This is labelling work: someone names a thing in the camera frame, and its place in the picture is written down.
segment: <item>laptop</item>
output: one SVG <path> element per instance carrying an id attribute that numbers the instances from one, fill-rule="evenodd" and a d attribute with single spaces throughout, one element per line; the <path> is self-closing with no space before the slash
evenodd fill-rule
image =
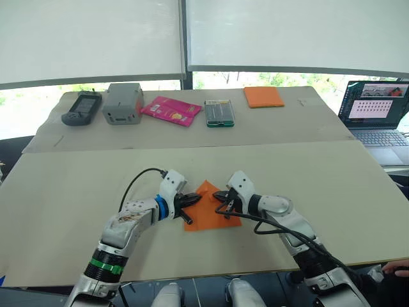
<path id="1" fill-rule="evenodd" d="M 409 165 L 409 142 L 396 130 L 409 111 L 409 81 L 350 81 L 338 117 L 382 166 Z"/>

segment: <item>orange cloth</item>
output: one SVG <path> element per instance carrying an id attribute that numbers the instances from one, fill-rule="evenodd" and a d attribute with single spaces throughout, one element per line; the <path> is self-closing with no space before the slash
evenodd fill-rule
<path id="1" fill-rule="evenodd" d="M 226 219 L 222 214 L 215 212 L 215 209 L 221 204 L 213 197 L 213 193 L 218 190 L 207 180 L 197 188 L 196 193 L 202 198 L 197 204 L 184 208 L 184 211 L 193 219 L 191 225 L 185 223 L 186 232 L 242 225 L 239 217 L 231 216 L 230 219 Z"/>
<path id="2" fill-rule="evenodd" d="M 273 86 L 244 88 L 249 107 L 284 107 L 279 91 Z"/>

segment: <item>laptop keyboard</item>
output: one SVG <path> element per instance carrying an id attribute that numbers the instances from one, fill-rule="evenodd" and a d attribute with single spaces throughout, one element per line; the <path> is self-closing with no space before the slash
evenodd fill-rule
<path id="1" fill-rule="evenodd" d="M 365 146 L 409 146 L 407 140 L 398 131 L 353 132 Z"/>

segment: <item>person's hand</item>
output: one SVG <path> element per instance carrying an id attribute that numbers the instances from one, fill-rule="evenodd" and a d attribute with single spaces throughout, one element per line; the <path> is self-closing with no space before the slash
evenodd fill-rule
<path id="1" fill-rule="evenodd" d="M 385 274 L 392 274 L 394 272 L 394 269 L 397 267 L 409 267 L 409 259 L 388 262 L 382 268 L 382 271 Z M 399 277 L 409 277 L 409 269 L 395 271 L 395 275 Z"/>

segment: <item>pink snack bag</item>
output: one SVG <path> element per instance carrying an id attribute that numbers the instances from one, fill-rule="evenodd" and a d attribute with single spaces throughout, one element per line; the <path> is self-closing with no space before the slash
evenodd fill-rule
<path id="1" fill-rule="evenodd" d="M 142 113 L 189 127 L 200 110 L 201 106 L 158 96 L 142 109 Z"/>

